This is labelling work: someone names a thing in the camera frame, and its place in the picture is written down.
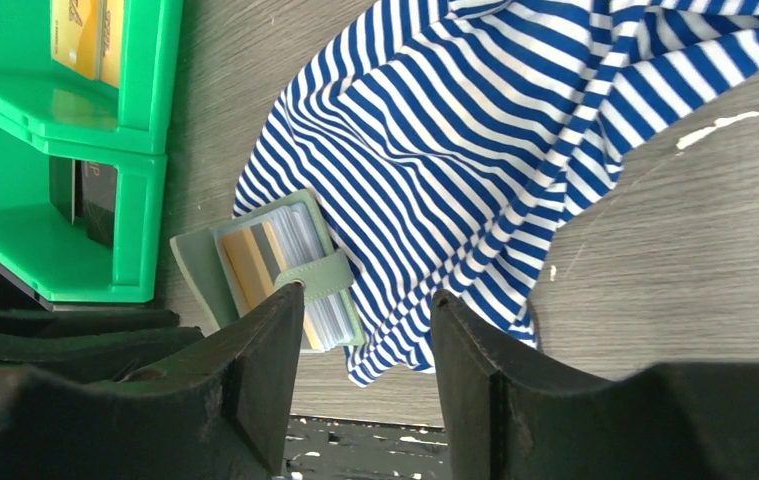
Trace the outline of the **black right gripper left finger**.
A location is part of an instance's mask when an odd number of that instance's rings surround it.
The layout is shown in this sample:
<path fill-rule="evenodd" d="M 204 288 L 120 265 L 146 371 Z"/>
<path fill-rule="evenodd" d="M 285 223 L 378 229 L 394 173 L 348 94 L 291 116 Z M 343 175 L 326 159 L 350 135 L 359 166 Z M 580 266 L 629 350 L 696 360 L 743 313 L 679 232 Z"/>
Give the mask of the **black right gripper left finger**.
<path fill-rule="evenodd" d="M 0 366 L 0 479 L 270 479 L 280 474 L 303 288 L 121 380 Z"/>

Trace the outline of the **green card holder wallet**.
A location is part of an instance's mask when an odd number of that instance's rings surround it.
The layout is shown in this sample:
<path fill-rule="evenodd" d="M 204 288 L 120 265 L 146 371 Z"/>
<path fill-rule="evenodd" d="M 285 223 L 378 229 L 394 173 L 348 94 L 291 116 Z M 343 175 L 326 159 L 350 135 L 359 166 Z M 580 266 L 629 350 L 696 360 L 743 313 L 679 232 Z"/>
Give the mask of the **green card holder wallet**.
<path fill-rule="evenodd" d="M 313 194 L 299 190 L 247 214 L 170 241 L 203 310 L 224 328 L 280 287 L 303 288 L 301 350 L 325 353 L 366 341 L 346 253 L 333 245 Z"/>

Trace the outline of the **blue white striped cloth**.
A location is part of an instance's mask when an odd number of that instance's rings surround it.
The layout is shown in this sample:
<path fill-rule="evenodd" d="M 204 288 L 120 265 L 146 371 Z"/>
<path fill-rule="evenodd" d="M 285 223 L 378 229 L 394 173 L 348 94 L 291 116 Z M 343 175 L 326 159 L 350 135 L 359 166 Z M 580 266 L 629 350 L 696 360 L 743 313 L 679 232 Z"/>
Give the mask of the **blue white striped cloth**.
<path fill-rule="evenodd" d="M 357 385 L 434 371 L 443 289 L 536 346 L 556 231 L 757 72 L 759 1 L 379 1 L 275 100 L 233 211 L 313 194 L 354 273 Z"/>

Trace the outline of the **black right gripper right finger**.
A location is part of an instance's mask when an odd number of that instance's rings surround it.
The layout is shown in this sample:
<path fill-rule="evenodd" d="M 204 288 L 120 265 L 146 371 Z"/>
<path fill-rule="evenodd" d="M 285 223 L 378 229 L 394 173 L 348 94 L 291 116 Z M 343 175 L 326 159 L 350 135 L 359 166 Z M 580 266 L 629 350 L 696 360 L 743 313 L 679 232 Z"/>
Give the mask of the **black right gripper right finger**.
<path fill-rule="evenodd" d="M 759 479 L 759 363 L 658 363 L 610 381 L 447 291 L 431 334 L 455 479 Z"/>

